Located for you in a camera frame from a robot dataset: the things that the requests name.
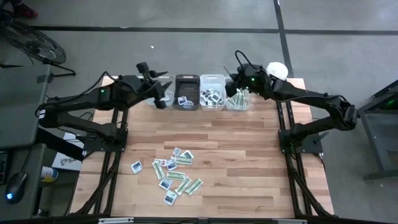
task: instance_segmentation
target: black container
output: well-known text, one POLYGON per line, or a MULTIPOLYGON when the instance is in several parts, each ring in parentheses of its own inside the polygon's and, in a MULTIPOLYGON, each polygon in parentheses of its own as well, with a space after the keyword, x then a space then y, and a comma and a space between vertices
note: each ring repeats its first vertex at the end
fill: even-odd
POLYGON ((198 75, 177 75, 175 77, 174 108, 178 110, 197 110, 200 99, 200 77, 198 75), (186 96, 193 106, 178 104, 178 98, 186 96))

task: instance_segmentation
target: gray concrete floor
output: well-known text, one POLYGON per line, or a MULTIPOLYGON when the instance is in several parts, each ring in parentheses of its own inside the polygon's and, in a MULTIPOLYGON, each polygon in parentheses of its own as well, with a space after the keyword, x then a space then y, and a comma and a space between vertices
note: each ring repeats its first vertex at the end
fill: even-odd
MULTIPOLYGON (((118 27, 215 27, 276 29, 271 0, 26 0, 39 12, 35 25, 118 27)), ((286 29, 397 30, 395 0, 280 0, 286 29)), ((170 73, 221 73, 238 66, 234 51, 253 63, 283 62, 278 34, 168 32, 46 32, 67 53, 76 77, 56 79, 49 96, 80 93, 103 71, 136 74, 135 64, 170 73)), ((398 36, 288 35, 296 78, 307 89, 342 94, 361 106, 397 79, 398 36)), ((23 53, 0 44, 1 63, 30 65, 23 53)), ((312 108, 314 118, 326 113, 312 108)), ((398 222, 398 179, 364 182, 377 171, 362 124, 331 131, 323 141, 326 176, 335 213, 345 218, 398 222)), ((59 189, 59 194, 67 191, 59 189)), ((57 198, 52 215, 64 213, 68 197, 57 198)))

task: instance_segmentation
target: plastic bin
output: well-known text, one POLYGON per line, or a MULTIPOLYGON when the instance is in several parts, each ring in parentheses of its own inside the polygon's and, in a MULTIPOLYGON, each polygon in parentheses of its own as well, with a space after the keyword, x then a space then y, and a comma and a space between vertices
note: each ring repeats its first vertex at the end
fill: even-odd
MULTIPOLYGON (((165 101, 166 102, 166 107, 170 108, 173 105, 173 102, 174 102, 175 75, 165 74, 165 75, 162 75, 161 77, 154 78, 153 80, 160 81, 160 83, 162 85, 164 85, 164 84, 166 84, 168 82, 172 82, 172 84, 168 87, 168 89, 165 92, 165 96, 166 96, 166 94, 169 95, 169 100, 165 101)), ((151 106, 155 106, 154 100, 155 100, 154 98, 146 99, 146 103, 151 105, 151 106)))
POLYGON ((197 110, 199 107, 200 78, 198 75, 177 75, 175 77, 174 107, 178 110, 197 110), (178 98, 186 96, 193 106, 179 105, 178 98))
MULTIPOLYGON (((232 81, 232 79, 230 77, 228 77, 226 79, 226 82, 231 82, 231 81, 232 81)), ((238 93, 235 94, 233 97, 231 97, 231 98, 227 97, 225 108, 228 111, 247 111, 251 105, 251 94, 249 93, 249 90, 237 90, 237 91, 238 91, 238 93), (236 102, 238 100, 239 93, 242 93, 246 96, 245 97, 246 100, 244 103, 242 103, 241 105, 235 105, 235 106, 228 103, 229 100, 233 100, 236 102)))
POLYGON ((209 89, 219 91, 222 96, 223 103, 220 105, 208 106, 203 98, 200 98, 200 106, 204 111, 221 111, 226 102, 225 92, 225 76, 224 75, 201 75, 200 76, 200 94, 209 89))

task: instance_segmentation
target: computer mouse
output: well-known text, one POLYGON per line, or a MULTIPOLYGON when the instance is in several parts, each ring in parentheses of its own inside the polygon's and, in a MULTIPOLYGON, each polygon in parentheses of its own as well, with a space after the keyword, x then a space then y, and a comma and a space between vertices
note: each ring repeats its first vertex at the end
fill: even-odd
POLYGON ((10 204, 18 203, 25 193, 27 173, 19 172, 14 174, 6 186, 6 201, 10 204))

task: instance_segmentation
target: wooden table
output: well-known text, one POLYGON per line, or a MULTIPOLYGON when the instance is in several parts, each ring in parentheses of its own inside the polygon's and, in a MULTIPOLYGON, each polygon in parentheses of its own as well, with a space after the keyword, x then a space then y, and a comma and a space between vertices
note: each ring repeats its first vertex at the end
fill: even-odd
MULTIPOLYGON (((288 81, 305 88, 301 78, 288 81)), ((105 78, 103 85, 110 82, 105 78)), ((252 96, 247 112, 156 110, 143 102, 132 107, 112 216, 294 217, 285 157, 279 151, 276 103, 252 96), (176 171, 204 183, 191 197, 182 194, 171 207, 163 202, 166 191, 158 186, 151 163, 155 158, 170 158, 174 147, 189 149, 195 156, 192 166, 176 171), (130 165, 138 160, 144 169, 134 175, 130 165)), ((292 106, 296 122, 311 121, 309 106, 295 102, 292 106)), ((94 121, 109 123, 111 117, 111 111, 96 111, 94 121)), ((96 152, 83 161, 71 212, 81 208, 97 187, 103 157, 103 152, 96 152)), ((322 163, 311 154, 302 157, 310 190, 333 213, 322 163)), ((179 184, 174 180, 172 189, 179 184)), ((105 189, 102 209, 107 195, 105 189)), ((302 202, 301 192, 298 195, 302 202)))

